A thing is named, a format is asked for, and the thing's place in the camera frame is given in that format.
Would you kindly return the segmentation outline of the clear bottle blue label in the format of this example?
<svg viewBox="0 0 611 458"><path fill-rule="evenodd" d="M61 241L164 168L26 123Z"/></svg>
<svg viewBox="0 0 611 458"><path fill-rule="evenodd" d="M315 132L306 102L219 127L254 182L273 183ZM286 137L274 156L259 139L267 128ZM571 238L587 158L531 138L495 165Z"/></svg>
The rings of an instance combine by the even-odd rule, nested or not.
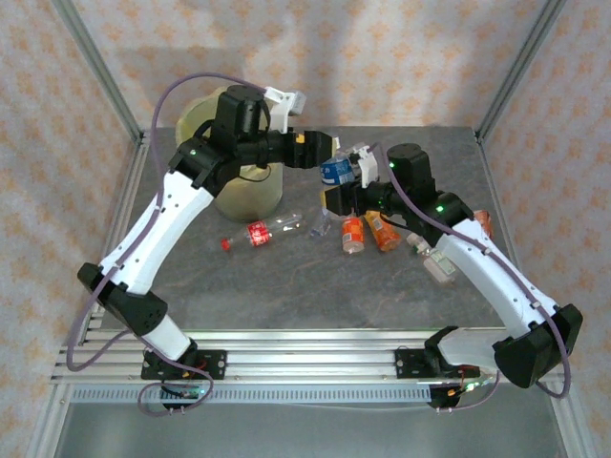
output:
<svg viewBox="0 0 611 458"><path fill-rule="evenodd" d="M343 185L359 180L363 174L360 153L367 147L363 142L337 150L320 166L321 180L326 186Z"/></svg>

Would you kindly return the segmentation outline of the clear bottle pale blue cap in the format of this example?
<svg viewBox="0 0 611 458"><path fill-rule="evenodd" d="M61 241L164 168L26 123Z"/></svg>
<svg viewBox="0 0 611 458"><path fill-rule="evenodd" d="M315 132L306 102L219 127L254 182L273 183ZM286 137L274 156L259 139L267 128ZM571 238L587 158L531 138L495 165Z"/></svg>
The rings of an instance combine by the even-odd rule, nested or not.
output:
<svg viewBox="0 0 611 458"><path fill-rule="evenodd" d="M324 237L330 230L333 223L333 216L327 208L321 208L310 226L309 235L312 238Z"/></svg>

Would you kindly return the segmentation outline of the deep orange soda bottle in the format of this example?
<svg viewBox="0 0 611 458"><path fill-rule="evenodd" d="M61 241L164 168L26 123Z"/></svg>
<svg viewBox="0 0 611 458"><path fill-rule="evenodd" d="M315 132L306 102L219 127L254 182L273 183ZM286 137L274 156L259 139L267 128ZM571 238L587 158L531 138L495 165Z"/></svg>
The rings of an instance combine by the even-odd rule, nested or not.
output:
<svg viewBox="0 0 611 458"><path fill-rule="evenodd" d="M350 216L343 220L342 248L348 254L357 254L365 249L365 232L360 218Z"/></svg>

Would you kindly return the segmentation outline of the yellow-orange juice bottle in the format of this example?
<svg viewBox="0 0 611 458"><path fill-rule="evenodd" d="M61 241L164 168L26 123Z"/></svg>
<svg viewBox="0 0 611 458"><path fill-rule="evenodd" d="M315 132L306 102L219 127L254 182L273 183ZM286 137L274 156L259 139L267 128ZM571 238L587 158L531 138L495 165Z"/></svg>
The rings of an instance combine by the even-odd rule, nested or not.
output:
<svg viewBox="0 0 611 458"><path fill-rule="evenodd" d="M365 213L365 220L381 252L389 252L398 247L401 242L401 236L390 224L382 220L379 212L367 211Z"/></svg>

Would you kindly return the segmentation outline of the clear bottle white green label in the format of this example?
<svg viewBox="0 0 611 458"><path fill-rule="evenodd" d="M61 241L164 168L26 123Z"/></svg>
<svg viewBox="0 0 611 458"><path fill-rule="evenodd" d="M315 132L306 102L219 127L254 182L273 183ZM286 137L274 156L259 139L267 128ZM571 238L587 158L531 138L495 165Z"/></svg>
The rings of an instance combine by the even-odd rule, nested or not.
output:
<svg viewBox="0 0 611 458"><path fill-rule="evenodd" d="M440 285L447 285L455 280L457 268L437 248L431 247L421 236L414 233L406 237L406 242L421 259L434 281Z"/></svg>

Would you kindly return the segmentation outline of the brown coffee drink bottle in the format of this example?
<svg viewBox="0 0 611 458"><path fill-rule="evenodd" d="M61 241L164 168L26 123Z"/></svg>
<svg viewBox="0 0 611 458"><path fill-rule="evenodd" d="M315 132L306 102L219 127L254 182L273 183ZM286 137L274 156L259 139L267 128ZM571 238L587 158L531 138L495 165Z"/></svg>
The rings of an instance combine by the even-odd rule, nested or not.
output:
<svg viewBox="0 0 611 458"><path fill-rule="evenodd" d="M492 239L494 237L494 227L490 213L485 210L476 210L474 211L474 218L479 222L486 236Z"/></svg>

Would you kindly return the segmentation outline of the cola bottle red label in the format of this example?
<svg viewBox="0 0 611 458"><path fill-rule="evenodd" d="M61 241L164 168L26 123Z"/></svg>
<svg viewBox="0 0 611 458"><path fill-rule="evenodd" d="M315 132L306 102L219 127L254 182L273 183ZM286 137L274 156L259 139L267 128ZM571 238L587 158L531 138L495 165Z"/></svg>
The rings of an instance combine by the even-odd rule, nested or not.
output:
<svg viewBox="0 0 611 458"><path fill-rule="evenodd" d="M229 252L238 246L259 247L291 236L304 227L301 213L289 213L248 223L236 235L221 240L221 249Z"/></svg>

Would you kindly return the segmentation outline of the yellow plastic bin liner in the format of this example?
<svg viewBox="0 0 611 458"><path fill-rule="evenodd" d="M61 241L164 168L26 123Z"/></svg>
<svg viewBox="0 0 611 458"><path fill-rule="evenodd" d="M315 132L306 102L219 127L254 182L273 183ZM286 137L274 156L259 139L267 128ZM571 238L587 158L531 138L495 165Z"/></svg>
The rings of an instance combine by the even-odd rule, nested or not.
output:
<svg viewBox="0 0 611 458"><path fill-rule="evenodd" d="M176 124L176 143L180 145L183 141L190 138L198 127L207 120L215 117L218 99L227 86L216 89L211 94L191 101L182 111ZM267 108L271 108L271 103L264 103ZM234 194L265 194L272 197L283 194L283 166L280 164L270 164L269 169L264 171L254 165L241 168L240 175L229 181L223 188L219 198Z"/></svg>

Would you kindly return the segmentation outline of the metal mesh waste bin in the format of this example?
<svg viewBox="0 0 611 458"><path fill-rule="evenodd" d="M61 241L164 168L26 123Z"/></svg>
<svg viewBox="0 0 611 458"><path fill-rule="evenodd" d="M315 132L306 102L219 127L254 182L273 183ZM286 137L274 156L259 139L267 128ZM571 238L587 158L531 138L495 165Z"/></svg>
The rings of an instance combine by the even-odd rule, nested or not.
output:
<svg viewBox="0 0 611 458"><path fill-rule="evenodd" d="M268 193L263 195L257 193L231 193L229 196L221 198L217 196L214 200L214 205L228 219L253 222L270 217L278 207L282 196L274 198Z"/></svg>

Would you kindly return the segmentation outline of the aluminium base beam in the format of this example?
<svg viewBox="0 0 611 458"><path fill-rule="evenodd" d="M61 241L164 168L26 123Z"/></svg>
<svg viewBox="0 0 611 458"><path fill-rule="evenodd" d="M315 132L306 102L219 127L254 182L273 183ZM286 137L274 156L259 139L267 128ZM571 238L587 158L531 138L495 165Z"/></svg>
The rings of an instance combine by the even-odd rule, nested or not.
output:
<svg viewBox="0 0 611 458"><path fill-rule="evenodd" d="M434 330L201 330L188 335L203 349L227 352L226 384L389 384L394 350L420 348ZM61 349L57 384L139 384L144 346L133 337L115 343L91 366L72 372Z"/></svg>

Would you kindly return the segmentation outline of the small circuit board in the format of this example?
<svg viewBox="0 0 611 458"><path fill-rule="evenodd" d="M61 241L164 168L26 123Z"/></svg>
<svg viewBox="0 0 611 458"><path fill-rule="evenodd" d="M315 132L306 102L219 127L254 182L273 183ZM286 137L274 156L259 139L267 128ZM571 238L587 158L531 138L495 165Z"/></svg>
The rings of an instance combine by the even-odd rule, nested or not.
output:
<svg viewBox="0 0 611 458"><path fill-rule="evenodd" d="M469 382L466 383L465 385L461 385L459 387L453 387L450 388L448 390L448 396L449 397L460 397L465 393L469 393L474 391L477 388L483 387L485 385L488 385L491 383L491 379L486 379L486 380L478 380L478 381L473 381L473 382Z"/></svg>
<svg viewBox="0 0 611 458"><path fill-rule="evenodd" d="M182 400L198 400L208 395L208 389L201 389L196 385L178 386L178 385L163 385L161 391L172 399Z"/></svg>

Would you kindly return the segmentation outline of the aluminium frame post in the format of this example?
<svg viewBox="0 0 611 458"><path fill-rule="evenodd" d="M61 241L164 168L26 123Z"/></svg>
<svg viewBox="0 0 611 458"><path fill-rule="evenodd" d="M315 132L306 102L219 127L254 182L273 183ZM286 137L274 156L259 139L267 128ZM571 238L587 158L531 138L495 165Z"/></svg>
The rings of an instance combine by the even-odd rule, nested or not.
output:
<svg viewBox="0 0 611 458"><path fill-rule="evenodd" d="M478 127L474 130L474 137L478 145L482 146L490 137L523 76L536 57L539 48L555 25L566 2L567 0L545 0L543 8L528 32L509 71L502 80L491 105Z"/></svg>
<svg viewBox="0 0 611 458"><path fill-rule="evenodd" d="M132 110L129 108L101 52L81 18L74 0L51 0L51 3L85 58L88 67L100 84L102 92L115 110L128 136L133 142L139 144L143 136L142 129L139 127Z"/></svg>

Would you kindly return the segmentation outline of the aluminium frame bar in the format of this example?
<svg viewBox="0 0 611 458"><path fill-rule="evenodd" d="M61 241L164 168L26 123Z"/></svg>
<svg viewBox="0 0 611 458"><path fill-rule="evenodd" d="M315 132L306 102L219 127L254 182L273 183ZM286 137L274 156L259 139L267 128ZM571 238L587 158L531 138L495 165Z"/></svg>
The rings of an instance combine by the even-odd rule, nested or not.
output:
<svg viewBox="0 0 611 458"><path fill-rule="evenodd" d="M53 458L66 422L72 395L72 385L55 385L34 428L26 458Z"/></svg>
<svg viewBox="0 0 611 458"><path fill-rule="evenodd" d="M572 384L568 395L551 401L567 458L591 458L592 446L579 391Z"/></svg>

